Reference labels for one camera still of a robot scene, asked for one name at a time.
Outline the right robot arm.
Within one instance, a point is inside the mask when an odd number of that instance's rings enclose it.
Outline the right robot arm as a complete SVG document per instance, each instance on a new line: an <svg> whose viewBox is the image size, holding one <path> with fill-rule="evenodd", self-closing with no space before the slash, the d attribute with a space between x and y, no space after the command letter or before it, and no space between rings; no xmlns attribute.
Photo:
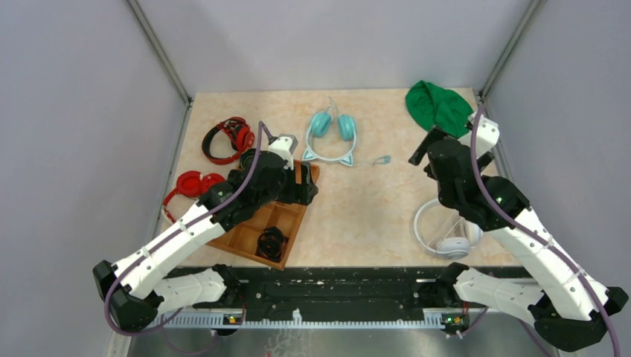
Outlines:
<svg viewBox="0 0 631 357"><path fill-rule="evenodd" d="M428 177L438 184L438 203L489 234L534 279L534 284L523 285L451 263L438 277L438 300L445 306L477 303L511 315L565 352L582 350L609 336L619 356L611 317L624 308L628 294L594 280L568 257L512 181L481 173L493 160L492 152L485 150L472 160L466 144L434 127L409 161L418 165L423 158L429 160Z"/></svg>

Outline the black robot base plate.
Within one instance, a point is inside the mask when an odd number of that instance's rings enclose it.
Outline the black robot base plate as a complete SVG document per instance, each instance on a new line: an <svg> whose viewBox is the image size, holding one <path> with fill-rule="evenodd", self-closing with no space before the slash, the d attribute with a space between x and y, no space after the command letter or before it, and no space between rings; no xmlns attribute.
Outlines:
<svg viewBox="0 0 631 357"><path fill-rule="evenodd" d="M231 267L237 292L194 309L243 309L246 321L288 321L295 310L306 322L421 321L430 309L462 302L436 280L438 267Z"/></svg>

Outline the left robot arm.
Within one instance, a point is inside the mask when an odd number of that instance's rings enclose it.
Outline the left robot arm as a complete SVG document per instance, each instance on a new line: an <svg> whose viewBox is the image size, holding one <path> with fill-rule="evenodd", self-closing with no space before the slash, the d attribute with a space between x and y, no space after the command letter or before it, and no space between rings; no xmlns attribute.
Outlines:
<svg viewBox="0 0 631 357"><path fill-rule="evenodd" d="M228 266L215 264L175 277L171 271L261 208L273 202L308 206L317 192L310 163L298 161L289 168L269 150L256 154L242 169L231 170L225 180L212 184L181 219L148 244L92 269L107 324L122 335L138 335L149 331L156 317L188 306L234 305L242 289Z"/></svg>

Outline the teal cat-ear headphones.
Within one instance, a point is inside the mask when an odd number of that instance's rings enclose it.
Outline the teal cat-ear headphones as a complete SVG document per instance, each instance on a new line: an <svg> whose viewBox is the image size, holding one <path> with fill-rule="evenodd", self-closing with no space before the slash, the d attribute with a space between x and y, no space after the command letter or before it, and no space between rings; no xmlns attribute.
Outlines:
<svg viewBox="0 0 631 357"><path fill-rule="evenodd" d="M355 156L358 144L359 127L356 118L341 112L337 100L329 96L327 104L318 109L310 118L304 134L305 148L302 161L320 161L325 164L341 164L356 167L385 166L391 163L390 155L382 155L367 160Z"/></svg>

